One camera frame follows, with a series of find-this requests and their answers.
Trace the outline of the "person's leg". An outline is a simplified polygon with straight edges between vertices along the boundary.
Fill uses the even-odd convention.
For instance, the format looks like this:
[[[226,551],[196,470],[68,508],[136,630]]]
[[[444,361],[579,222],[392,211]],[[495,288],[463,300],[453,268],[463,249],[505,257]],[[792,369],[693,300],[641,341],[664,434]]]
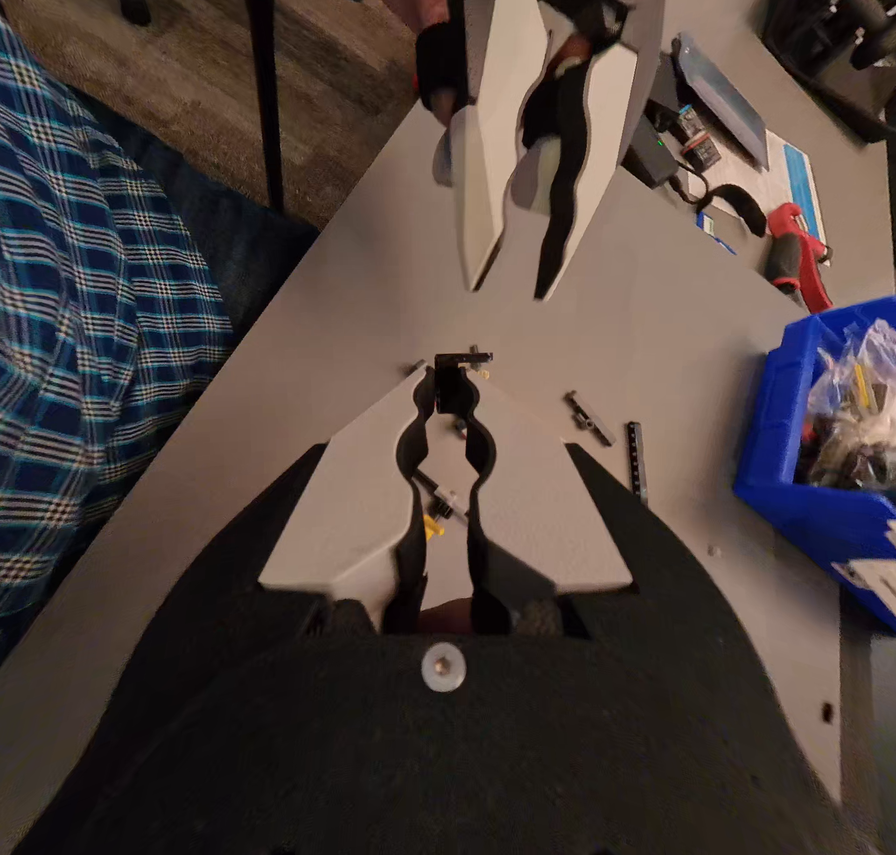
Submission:
[[[315,243],[319,229],[259,205],[193,167],[180,152],[100,100],[73,95],[181,217],[218,286],[238,346]]]

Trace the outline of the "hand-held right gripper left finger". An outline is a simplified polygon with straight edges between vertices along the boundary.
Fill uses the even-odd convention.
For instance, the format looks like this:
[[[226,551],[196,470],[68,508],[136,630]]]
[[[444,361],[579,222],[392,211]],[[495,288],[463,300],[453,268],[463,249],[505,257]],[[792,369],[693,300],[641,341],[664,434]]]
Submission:
[[[434,370],[417,368],[334,434],[258,578],[269,590],[361,603],[385,633],[417,629],[427,538],[416,470]]]

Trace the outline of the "dark grey lego beam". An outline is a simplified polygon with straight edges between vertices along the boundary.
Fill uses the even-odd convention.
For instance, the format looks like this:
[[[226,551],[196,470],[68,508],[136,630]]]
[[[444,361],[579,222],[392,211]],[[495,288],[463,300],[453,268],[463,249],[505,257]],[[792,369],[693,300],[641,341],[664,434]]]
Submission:
[[[581,398],[578,391],[567,391],[564,400],[570,407],[574,422],[580,429],[594,434],[604,447],[612,447],[616,444],[616,435],[610,425]]]

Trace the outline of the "axle with tan gear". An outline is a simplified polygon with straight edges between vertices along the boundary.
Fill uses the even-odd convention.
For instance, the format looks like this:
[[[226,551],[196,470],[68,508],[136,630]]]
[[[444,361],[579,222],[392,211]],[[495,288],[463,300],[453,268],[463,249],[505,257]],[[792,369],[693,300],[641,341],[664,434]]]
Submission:
[[[494,359],[492,353],[442,353],[434,356],[435,408],[466,420],[474,404],[475,386],[468,378],[470,370]]]

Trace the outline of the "grey foil pouch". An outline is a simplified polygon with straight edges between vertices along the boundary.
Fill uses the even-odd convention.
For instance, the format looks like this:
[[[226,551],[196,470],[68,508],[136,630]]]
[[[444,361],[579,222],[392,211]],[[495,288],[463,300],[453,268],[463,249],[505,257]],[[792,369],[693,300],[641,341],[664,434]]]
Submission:
[[[761,115],[688,32],[673,40],[680,78],[764,171],[769,169],[767,128]]]

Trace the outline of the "small blue label strip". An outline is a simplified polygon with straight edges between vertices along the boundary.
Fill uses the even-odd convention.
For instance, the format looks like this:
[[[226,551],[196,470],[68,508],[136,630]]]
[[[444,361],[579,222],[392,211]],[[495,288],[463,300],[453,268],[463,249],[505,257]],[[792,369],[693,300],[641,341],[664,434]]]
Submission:
[[[706,235],[710,236],[710,238],[721,245],[724,250],[726,250],[731,255],[736,255],[736,251],[727,243],[725,243],[722,238],[720,238],[715,231],[715,221],[709,216],[707,213],[701,211],[698,212],[695,216],[696,226]]]

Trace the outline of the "black power bank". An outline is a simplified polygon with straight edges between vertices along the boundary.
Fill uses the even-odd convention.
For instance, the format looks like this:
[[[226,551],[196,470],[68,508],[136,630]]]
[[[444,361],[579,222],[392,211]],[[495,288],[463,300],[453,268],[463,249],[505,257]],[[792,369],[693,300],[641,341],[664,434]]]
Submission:
[[[676,157],[645,114],[638,120],[621,167],[651,190],[665,186],[678,175]]]

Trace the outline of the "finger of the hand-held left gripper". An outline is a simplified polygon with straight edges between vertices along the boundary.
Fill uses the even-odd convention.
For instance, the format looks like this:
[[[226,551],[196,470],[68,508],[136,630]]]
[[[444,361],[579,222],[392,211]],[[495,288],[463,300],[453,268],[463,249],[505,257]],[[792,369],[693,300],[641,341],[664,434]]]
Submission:
[[[497,256],[519,161],[521,109],[543,73],[548,35],[538,0],[462,0],[469,103],[450,126],[454,216],[465,288]]]
[[[521,206],[547,218],[534,297],[551,297],[619,163],[637,55],[606,49],[547,74],[521,117]]]

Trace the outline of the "blue plastic bin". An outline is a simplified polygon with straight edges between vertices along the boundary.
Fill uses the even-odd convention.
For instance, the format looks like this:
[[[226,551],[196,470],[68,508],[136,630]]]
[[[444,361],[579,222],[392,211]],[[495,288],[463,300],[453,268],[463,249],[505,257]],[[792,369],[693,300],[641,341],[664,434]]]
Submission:
[[[894,325],[894,296],[785,326],[765,360],[733,490],[894,630],[894,503],[879,493],[795,482],[809,392],[822,373],[819,349],[840,357],[847,333],[865,333],[876,320]]]

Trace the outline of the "pile of lego part bags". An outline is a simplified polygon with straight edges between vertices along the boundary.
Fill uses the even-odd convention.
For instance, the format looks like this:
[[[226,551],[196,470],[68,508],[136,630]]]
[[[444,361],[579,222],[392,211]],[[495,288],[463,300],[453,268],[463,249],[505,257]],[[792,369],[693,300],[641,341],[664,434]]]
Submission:
[[[895,330],[877,319],[816,350],[796,483],[895,501]]]

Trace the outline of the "person's torso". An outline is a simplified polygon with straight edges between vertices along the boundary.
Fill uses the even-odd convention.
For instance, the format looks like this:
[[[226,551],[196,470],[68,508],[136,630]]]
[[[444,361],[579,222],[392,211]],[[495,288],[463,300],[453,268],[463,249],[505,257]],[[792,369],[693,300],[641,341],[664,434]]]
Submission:
[[[159,183],[2,18],[3,660],[232,346]]]

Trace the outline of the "red plastic tool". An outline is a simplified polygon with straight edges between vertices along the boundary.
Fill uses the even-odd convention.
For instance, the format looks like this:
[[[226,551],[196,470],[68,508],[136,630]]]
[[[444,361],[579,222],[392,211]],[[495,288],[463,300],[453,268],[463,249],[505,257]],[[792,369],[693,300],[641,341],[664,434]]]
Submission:
[[[833,301],[823,283],[822,266],[832,250],[812,234],[799,205],[787,202],[767,217],[771,236],[764,269],[766,280],[811,314],[830,310]]]

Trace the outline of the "black dumbbell rack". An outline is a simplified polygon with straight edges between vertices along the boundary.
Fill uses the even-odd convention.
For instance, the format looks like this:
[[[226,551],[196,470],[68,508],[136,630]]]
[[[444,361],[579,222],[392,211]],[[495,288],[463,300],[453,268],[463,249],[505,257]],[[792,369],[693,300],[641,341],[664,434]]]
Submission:
[[[761,40],[861,140],[894,141],[895,0],[767,0]]]

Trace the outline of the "printed paper sheet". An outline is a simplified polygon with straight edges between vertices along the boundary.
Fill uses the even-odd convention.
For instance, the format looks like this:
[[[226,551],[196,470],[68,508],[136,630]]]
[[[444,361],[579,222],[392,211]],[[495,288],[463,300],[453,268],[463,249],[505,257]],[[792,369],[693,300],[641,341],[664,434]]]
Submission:
[[[823,214],[815,186],[812,164],[808,155],[779,135],[767,131],[769,169],[759,168],[750,155],[723,130],[708,127],[720,162],[703,173],[715,189],[733,184],[744,189],[768,215],[784,203],[800,206],[812,234],[827,243]],[[736,254],[745,255],[757,243],[745,221],[726,201],[715,199],[702,210],[715,221],[716,234],[730,245]]]

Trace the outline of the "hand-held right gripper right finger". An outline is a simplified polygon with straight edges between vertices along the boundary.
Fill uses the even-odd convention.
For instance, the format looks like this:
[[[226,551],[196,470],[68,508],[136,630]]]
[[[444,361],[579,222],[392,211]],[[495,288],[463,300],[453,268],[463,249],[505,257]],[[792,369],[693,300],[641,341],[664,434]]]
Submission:
[[[516,625],[559,597],[622,591],[633,575],[567,443],[476,373],[458,374],[475,625]]]

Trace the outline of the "black table leg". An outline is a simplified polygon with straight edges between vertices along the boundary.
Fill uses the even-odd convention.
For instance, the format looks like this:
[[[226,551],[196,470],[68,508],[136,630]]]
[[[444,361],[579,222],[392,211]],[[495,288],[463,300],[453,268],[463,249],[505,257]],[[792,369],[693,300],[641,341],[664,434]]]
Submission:
[[[275,0],[244,0],[249,19],[252,61],[270,207],[284,214],[284,182],[275,49]]]

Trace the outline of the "black battery pack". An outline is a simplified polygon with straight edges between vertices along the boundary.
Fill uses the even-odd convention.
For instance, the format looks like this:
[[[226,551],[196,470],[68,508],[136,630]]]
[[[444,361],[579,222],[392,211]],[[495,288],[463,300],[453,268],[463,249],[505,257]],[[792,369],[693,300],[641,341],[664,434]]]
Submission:
[[[703,174],[720,162],[720,151],[691,104],[678,112],[674,133],[681,146],[682,161],[694,171]]]

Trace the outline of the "black long lego beam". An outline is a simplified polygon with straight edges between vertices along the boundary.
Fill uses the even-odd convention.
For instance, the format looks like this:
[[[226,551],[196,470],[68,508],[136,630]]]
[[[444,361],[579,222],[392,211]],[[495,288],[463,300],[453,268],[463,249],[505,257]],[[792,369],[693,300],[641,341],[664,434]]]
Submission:
[[[631,490],[639,501],[648,505],[648,486],[644,460],[644,436],[642,425],[635,421],[625,424],[626,446],[629,460]]]

